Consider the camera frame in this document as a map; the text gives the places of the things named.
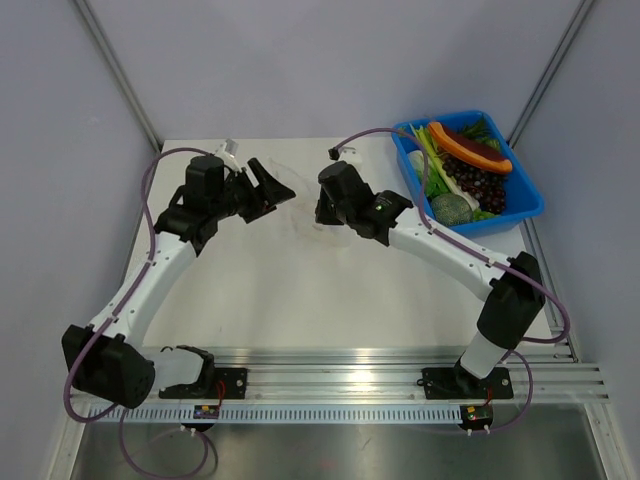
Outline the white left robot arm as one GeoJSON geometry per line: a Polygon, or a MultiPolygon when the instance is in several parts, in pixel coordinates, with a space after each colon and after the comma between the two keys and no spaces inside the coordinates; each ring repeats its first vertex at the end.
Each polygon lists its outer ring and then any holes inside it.
{"type": "Polygon", "coordinates": [[[63,402],[71,417],[77,415],[72,390],[133,409],[161,389],[154,362],[139,348],[173,285],[216,235],[220,221],[238,216],[251,223],[295,197],[255,158],[231,167],[215,154],[191,152],[184,182],[168,207],[156,219],[143,210],[150,236],[146,259],[87,326],[72,325],[63,334],[63,402]]]}

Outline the orange purple papaya slice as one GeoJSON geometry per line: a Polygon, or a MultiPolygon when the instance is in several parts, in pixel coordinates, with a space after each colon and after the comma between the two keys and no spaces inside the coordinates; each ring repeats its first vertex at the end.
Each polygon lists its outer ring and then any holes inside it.
{"type": "Polygon", "coordinates": [[[500,151],[465,138],[441,122],[429,122],[427,130],[442,150],[466,164],[501,175],[509,174],[513,170],[511,161],[500,151]]]}

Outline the clear dotted zip top bag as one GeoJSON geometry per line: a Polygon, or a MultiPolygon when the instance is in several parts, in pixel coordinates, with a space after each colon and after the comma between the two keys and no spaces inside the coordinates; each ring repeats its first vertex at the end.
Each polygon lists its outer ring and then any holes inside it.
{"type": "Polygon", "coordinates": [[[285,225],[298,239],[314,242],[326,248],[346,248],[351,244],[348,229],[337,225],[316,222],[316,207],[320,187],[300,169],[268,158],[269,171],[273,177],[293,190],[296,196],[284,202],[279,209],[287,218],[285,225]]]}

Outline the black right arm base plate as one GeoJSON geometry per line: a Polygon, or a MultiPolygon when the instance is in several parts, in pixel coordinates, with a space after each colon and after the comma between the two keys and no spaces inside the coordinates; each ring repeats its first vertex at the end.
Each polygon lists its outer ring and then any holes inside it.
{"type": "Polygon", "coordinates": [[[509,371],[494,368],[484,379],[477,379],[457,367],[427,367],[416,385],[427,400],[510,400],[514,398],[509,371]]]}

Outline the green white celery stalk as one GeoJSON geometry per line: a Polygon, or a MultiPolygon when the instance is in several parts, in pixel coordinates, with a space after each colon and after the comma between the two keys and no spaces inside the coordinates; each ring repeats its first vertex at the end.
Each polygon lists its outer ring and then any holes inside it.
{"type": "Polygon", "coordinates": [[[449,192],[461,196],[470,205],[473,211],[477,210],[479,208],[479,202],[472,198],[468,193],[463,192],[456,181],[446,174],[444,170],[443,155],[437,151],[436,143],[427,129],[425,127],[415,128],[413,125],[410,125],[410,128],[414,136],[425,147],[429,155],[429,165],[433,170],[438,172],[441,182],[447,186],[449,192]]]}

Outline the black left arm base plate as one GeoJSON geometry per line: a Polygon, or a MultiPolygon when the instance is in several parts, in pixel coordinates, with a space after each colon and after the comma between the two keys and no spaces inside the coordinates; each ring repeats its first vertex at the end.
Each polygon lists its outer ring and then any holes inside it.
{"type": "Polygon", "coordinates": [[[190,384],[176,384],[159,392],[161,399],[170,400],[243,400],[246,397],[248,369],[240,367],[214,367],[202,373],[190,384]]]}

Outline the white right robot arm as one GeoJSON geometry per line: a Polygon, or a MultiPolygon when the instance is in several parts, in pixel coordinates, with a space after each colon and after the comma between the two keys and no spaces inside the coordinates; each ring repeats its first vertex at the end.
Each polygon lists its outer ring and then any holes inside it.
{"type": "Polygon", "coordinates": [[[483,307],[477,332],[456,363],[441,373],[424,377],[430,399],[499,397],[501,380],[496,367],[516,349],[545,304],[535,288],[537,260],[521,252],[510,258],[483,249],[434,220],[424,220],[405,197],[372,191],[356,168],[344,161],[325,167],[316,220],[345,225],[358,236],[412,254],[457,280],[483,307]]]}

